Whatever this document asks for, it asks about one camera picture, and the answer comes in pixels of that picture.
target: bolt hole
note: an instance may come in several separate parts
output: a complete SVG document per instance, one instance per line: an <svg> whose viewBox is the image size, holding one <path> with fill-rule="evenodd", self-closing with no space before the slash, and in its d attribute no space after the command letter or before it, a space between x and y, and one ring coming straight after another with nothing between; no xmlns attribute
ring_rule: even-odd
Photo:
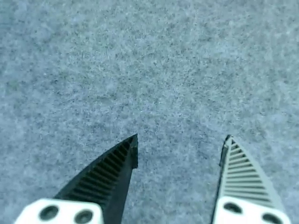
<svg viewBox="0 0 299 224"><path fill-rule="evenodd" d="M39 218L43 221L49 221L49 220L55 218L57 213L58 213L57 206L55 206L55 205L48 206L40 212Z"/></svg>
<svg viewBox="0 0 299 224"><path fill-rule="evenodd" d="M271 224L282 224L283 222L277 216L266 213L263 215L263 220Z"/></svg>
<svg viewBox="0 0 299 224"><path fill-rule="evenodd" d="M86 224L93 218L93 212L90 210L83 210L75 217L75 223Z"/></svg>
<svg viewBox="0 0 299 224"><path fill-rule="evenodd" d="M233 213L237 213L237 214L242 213L242 209L235 203L228 202L228 203L225 203L223 207L224 207L224 209L231 211Z"/></svg>

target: carpet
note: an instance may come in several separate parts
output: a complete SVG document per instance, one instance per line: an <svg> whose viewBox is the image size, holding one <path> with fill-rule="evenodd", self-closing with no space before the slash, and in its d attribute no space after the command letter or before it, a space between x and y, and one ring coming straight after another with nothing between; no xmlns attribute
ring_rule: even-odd
<svg viewBox="0 0 299 224"><path fill-rule="evenodd" d="M0 222L138 133L123 223L208 223L227 134L299 224L296 0L0 0Z"/></svg>

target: white ribbed pad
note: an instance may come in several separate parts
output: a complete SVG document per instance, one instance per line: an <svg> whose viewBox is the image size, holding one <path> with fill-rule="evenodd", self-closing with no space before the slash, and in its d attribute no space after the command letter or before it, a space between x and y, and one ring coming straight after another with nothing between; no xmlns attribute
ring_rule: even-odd
<svg viewBox="0 0 299 224"><path fill-rule="evenodd" d="M51 212L50 209L47 212L45 209L49 206L58 210L52 209ZM76 217L82 212L92 214L90 221L84 222L83 218L81 222L76 222ZM45 215L53 218L43 221L41 216ZM42 198L26 206L15 224L104 224L104 220L101 207L95 203Z"/></svg>
<svg viewBox="0 0 299 224"><path fill-rule="evenodd" d="M250 153L235 137L224 144L219 197L231 196L284 211L272 183Z"/></svg>
<svg viewBox="0 0 299 224"><path fill-rule="evenodd" d="M291 224L288 216L277 210L223 196L218 199L213 224Z"/></svg>

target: fabric surface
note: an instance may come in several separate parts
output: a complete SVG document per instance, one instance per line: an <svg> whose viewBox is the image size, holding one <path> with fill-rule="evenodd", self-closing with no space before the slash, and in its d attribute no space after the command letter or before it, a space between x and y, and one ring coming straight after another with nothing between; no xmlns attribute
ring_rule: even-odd
<svg viewBox="0 0 299 224"><path fill-rule="evenodd" d="M227 134L299 224L297 0L0 0L0 223L138 133L124 224L210 220Z"/></svg>

